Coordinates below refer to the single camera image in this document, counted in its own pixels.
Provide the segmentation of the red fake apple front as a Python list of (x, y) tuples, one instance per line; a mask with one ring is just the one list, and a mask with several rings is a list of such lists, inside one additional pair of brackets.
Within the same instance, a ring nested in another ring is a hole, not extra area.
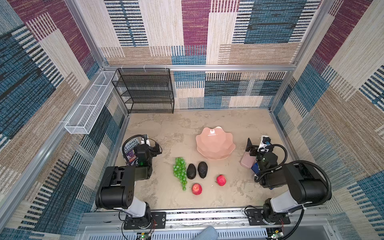
[(192, 193), (194, 195), (198, 196), (198, 195), (200, 195), (202, 193), (202, 191), (203, 191), (203, 188), (202, 188), (202, 186), (200, 184), (193, 184), (193, 186), (192, 186)]

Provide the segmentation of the red fake apple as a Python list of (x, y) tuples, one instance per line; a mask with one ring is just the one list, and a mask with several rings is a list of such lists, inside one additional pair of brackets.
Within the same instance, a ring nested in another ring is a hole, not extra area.
[(198, 195), (200, 195), (202, 193), (202, 191), (203, 191), (203, 188), (202, 188), (202, 186), (200, 184), (193, 184), (193, 186), (192, 186), (192, 193), (194, 195), (198, 196)]
[(216, 178), (216, 183), (219, 185), (219, 186), (224, 186), (226, 183), (227, 183), (227, 179), (224, 175), (219, 175), (217, 178)]

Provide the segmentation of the green fake grape bunch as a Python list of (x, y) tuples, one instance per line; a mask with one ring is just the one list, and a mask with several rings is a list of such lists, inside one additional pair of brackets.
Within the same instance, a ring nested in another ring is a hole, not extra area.
[(179, 180), (182, 185), (183, 191), (187, 190), (187, 168), (186, 162), (183, 158), (176, 158), (173, 165), (174, 176)]

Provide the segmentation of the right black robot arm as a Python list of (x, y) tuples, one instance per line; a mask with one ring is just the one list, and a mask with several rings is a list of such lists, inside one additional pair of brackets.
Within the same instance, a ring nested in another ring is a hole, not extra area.
[(271, 138), (262, 136), (259, 145), (247, 140), (245, 158), (252, 158), (254, 181), (265, 189), (287, 186), (283, 194), (269, 198), (262, 208), (247, 206), (250, 225), (289, 224), (288, 214), (322, 205), (332, 198), (332, 184), (326, 172), (315, 163), (303, 160), (287, 162), (288, 152)]

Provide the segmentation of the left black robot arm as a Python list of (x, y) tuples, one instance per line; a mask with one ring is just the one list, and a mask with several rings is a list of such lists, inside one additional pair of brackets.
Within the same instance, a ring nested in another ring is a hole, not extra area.
[(150, 229), (156, 225), (150, 205), (135, 197), (138, 181), (150, 179), (153, 173), (153, 158), (162, 154), (159, 143), (147, 135), (134, 135), (122, 146), (125, 166), (107, 167), (96, 194), (98, 209), (114, 210), (126, 215), (125, 229)]

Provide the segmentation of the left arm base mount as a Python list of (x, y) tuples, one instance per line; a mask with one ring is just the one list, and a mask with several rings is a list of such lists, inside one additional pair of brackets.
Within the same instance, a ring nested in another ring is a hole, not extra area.
[(146, 213), (143, 217), (132, 218), (126, 216), (123, 229), (124, 230), (150, 230), (151, 228), (164, 229), (166, 226), (166, 212)]

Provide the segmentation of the dark fake avocado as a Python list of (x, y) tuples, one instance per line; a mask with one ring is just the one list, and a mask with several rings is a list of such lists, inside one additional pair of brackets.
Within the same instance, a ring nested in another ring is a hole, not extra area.
[(198, 164), (198, 173), (199, 176), (204, 179), (207, 176), (208, 173), (208, 165), (206, 162), (200, 162)]
[(189, 164), (187, 168), (187, 178), (193, 180), (197, 175), (197, 170), (194, 164)]

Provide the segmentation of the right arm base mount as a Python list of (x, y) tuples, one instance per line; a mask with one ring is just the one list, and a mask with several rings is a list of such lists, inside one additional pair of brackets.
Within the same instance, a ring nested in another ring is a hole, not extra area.
[(288, 214), (264, 211), (259, 208), (246, 208), (245, 215), (250, 226), (289, 225), (291, 223)]

